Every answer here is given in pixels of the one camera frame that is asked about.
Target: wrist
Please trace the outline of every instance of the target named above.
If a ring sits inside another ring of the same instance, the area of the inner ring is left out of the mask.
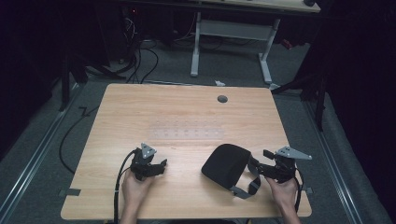
[[[280,213],[284,219],[285,224],[300,224],[301,221],[297,216],[293,204],[279,204],[278,205]]]
[[[122,209],[120,224],[136,223],[138,206],[125,205]]]

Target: person's right hand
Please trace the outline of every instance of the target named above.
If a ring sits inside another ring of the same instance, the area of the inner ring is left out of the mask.
[[[290,179],[284,183],[276,183],[272,178],[265,177],[270,184],[276,205],[279,207],[280,213],[287,224],[299,224],[300,219],[294,208],[296,192],[298,185],[294,179]]]

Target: dark background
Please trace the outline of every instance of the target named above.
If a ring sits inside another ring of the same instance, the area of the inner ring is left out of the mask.
[[[320,75],[321,68],[328,66],[326,90],[338,118],[380,201],[395,221],[395,1],[318,3],[321,15],[348,19],[302,22],[286,18],[281,22],[276,43],[287,39],[294,46],[312,44],[296,79]],[[102,65],[122,58],[125,52],[117,7],[104,10],[103,6],[91,4],[63,2],[58,6],[50,1],[20,0],[2,1],[0,10],[3,158],[29,118],[51,97],[67,49]],[[192,12],[169,9],[139,8],[138,12],[137,25],[142,25],[137,27],[141,28],[139,32],[168,45],[175,38],[173,30],[181,34],[188,31],[193,17]],[[328,62],[326,56],[331,53],[333,57]]]

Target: metal frame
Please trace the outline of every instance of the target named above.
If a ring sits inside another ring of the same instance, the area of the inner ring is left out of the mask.
[[[263,53],[259,54],[259,61],[262,67],[262,75],[264,77],[265,83],[271,84],[272,79],[268,68],[267,57],[274,42],[279,23],[280,19],[275,19],[272,26],[202,20],[201,12],[198,12],[195,27],[195,46],[192,53],[191,62],[191,76],[198,77],[200,54],[199,43],[201,35],[217,35],[265,41]]]

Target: desk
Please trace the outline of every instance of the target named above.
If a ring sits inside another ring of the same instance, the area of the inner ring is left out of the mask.
[[[220,103],[220,95],[228,101]],[[280,216],[263,178],[257,194],[242,200],[201,174],[221,144],[244,147],[267,164],[273,163],[263,157],[263,149],[289,144],[268,89],[111,84],[70,186],[81,192],[66,197],[62,218],[112,219],[118,171],[142,142],[158,150],[153,163],[168,159],[168,164],[151,186],[139,218]],[[247,189],[251,178],[246,170],[237,186]],[[298,214],[311,214],[304,192]]]
[[[279,10],[291,10],[299,12],[320,12],[320,8],[317,4],[312,7],[308,7],[301,0],[200,0],[199,3],[212,3],[212,4],[224,4],[224,5],[237,5],[240,7],[263,7]],[[201,13],[197,13],[196,29],[195,29],[195,45],[192,54],[191,62],[191,76],[198,76],[199,67],[199,45],[201,35],[218,35],[225,37],[234,38],[245,38],[252,40],[265,41],[262,45],[262,53],[259,54],[260,65],[262,67],[262,75],[264,81],[267,84],[272,83],[270,71],[268,69],[267,57],[270,48],[274,42],[276,31],[280,19],[275,19],[273,25],[257,25],[257,24],[245,24],[238,22],[226,22],[226,21],[212,21],[212,20],[201,20]]]

